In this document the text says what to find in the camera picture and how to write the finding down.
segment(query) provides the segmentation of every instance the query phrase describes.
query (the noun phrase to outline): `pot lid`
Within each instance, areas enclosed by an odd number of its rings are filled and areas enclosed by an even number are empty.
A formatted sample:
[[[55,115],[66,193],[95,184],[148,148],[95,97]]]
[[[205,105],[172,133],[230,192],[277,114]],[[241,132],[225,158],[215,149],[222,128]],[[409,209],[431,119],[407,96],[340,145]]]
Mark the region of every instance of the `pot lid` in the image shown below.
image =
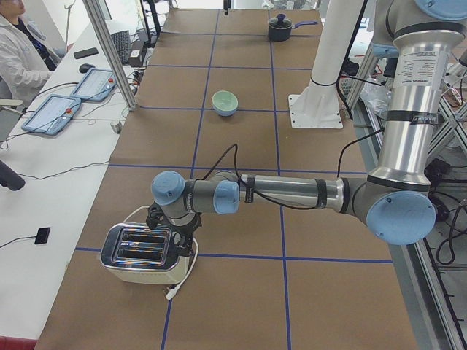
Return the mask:
[[[273,28],[286,29],[292,26],[292,21],[286,18],[283,13],[279,13],[277,17],[269,19],[269,25]]]

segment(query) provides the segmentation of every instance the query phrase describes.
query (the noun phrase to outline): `red object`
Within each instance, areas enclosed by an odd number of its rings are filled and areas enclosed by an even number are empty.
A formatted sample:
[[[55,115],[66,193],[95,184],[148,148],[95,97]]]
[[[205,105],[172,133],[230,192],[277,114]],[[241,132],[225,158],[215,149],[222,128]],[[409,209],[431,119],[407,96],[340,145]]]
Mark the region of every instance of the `red object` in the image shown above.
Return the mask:
[[[36,343],[33,339],[0,336],[0,350],[34,350]]]

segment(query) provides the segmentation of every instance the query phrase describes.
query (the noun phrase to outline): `person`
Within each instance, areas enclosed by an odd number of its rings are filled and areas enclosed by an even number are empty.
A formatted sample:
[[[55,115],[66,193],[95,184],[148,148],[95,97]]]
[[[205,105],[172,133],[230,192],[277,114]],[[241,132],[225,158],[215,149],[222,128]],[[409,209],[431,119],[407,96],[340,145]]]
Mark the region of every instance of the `person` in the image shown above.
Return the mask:
[[[22,0],[0,0],[0,77],[12,98],[28,106],[60,58],[47,48],[45,36],[25,11]]]

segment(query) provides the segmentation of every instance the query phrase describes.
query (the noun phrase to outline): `keyboard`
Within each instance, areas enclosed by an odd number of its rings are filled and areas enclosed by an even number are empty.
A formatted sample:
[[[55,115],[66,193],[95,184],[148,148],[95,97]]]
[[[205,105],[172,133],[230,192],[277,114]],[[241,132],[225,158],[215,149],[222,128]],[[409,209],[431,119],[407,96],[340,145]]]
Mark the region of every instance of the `keyboard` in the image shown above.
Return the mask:
[[[122,64],[128,64],[130,58],[130,32],[118,31],[117,33],[110,34],[114,42],[115,49],[117,49],[118,56]]]

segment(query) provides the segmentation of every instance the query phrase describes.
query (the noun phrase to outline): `computer mouse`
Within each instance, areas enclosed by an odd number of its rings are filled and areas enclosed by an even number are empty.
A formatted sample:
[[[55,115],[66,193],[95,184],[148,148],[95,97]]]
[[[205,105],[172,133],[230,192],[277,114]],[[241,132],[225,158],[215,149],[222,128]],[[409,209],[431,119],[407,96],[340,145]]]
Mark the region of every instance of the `computer mouse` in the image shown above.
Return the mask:
[[[89,69],[94,68],[96,66],[89,64],[89,63],[83,63],[80,66],[80,73],[87,73]]]

